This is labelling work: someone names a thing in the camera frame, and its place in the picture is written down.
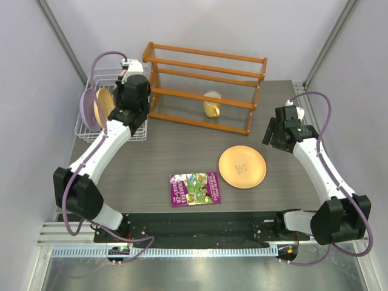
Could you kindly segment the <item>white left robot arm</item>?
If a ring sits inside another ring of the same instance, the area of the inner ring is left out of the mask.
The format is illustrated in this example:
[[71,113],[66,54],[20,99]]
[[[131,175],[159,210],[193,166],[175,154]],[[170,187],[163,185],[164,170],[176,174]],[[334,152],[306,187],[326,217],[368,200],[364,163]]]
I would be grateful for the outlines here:
[[144,75],[136,74],[116,90],[118,104],[109,114],[102,132],[76,162],[67,169],[57,168],[53,174],[56,203],[72,236],[79,232],[71,229],[68,212],[78,215],[81,221],[107,228],[109,236],[117,242],[124,241],[129,234],[123,214],[104,202],[97,184],[117,151],[146,121],[151,86]]

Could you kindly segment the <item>purple children's book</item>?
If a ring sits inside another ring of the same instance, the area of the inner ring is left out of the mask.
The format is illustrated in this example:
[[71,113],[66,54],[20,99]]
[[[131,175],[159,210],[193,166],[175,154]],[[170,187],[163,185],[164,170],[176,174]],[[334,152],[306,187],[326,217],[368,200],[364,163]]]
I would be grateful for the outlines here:
[[169,184],[172,207],[221,203],[217,172],[170,175]]

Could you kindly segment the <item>orange wooden shelf rack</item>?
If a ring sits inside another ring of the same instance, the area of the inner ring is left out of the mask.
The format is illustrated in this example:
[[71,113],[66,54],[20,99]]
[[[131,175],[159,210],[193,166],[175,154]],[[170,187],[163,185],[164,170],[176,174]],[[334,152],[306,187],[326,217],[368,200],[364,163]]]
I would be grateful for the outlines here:
[[[150,66],[151,118],[249,135],[267,58],[150,42],[142,60]],[[205,97],[209,91],[222,98]],[[206,116],[204,101],[220,103],[220,115]]]

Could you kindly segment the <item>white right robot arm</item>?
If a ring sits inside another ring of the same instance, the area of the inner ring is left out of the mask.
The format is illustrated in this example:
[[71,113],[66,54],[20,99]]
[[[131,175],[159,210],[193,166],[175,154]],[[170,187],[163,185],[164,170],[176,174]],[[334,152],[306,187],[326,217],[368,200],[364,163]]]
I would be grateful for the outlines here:
[[283,210],[274,223],[275,235],[288,239],[295,232],[311,235],[321,245],[352,241],[364,237],[365,221],[371,202],[358,196],[343,181],[318,141],[311,125],[302,125],[294,105],[278,107],[269,121],[263,144],[291,153],[304,167],[321,202],[315,212]]

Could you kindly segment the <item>yellow plate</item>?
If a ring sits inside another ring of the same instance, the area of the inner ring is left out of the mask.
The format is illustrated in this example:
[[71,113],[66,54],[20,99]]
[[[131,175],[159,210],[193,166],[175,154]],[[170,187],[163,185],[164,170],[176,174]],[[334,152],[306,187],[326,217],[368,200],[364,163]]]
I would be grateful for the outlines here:
[[236,145],[225,150],[218,162],[225,182],[239,189],[250,189],[263,182],[267,166],[263,156],[255,149]]

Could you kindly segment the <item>purple plate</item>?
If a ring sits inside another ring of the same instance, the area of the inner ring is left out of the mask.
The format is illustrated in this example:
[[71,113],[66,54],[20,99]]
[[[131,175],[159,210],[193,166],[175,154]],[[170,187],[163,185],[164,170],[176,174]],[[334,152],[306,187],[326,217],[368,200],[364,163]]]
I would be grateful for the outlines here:
[[100,126],[95,120],[95,114],[93,110],[94,97],[91,89],[86,89],[81,95],[79,101],[79,113],[84,125],[91,132],[98,132],[101,130]]

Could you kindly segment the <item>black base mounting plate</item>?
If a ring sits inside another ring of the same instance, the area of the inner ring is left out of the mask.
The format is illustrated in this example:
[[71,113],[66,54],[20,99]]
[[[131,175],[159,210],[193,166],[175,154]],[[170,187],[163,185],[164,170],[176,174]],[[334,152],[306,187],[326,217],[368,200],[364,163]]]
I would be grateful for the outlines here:
[[311,235],[287,230],[277,211],[126,213],[118,236],[153,249],[253,249],[280,241],[308,241]]

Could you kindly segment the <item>yellow ceramic mug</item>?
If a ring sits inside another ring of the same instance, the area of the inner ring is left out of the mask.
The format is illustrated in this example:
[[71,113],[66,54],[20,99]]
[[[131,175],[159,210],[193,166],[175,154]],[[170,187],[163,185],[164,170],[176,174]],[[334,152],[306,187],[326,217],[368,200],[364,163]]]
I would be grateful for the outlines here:
[[[221,99],[221,95],[215,91],[209,91],[204,94],[205,97]],[[220,115],[220,103],[204,101],[204,112],[209,118],[216,118]]]

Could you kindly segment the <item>orange plate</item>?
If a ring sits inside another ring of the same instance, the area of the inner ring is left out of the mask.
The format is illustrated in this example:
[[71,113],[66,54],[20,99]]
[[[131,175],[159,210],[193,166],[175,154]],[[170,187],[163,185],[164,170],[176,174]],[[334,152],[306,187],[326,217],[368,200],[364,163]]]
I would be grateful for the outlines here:
[[[115,103],[114,103],[112,94],[110,93],[110,91],[107,88],[102,87],[96,92],[96,98],[99,101],[99,104],[102,108],[103,116],[105,117],[105,120],[107,121],[109,115],[111,114],[111,112],[115,108]],[[99,113],[98,106],[97,106],[96,102],[94,102],[94,104],[93,104],[93,110],[94,110],[95,119],[96,119],[97,124],[100,126],[101,129],[103,129],[104,124],[102,121],[102,115]]]

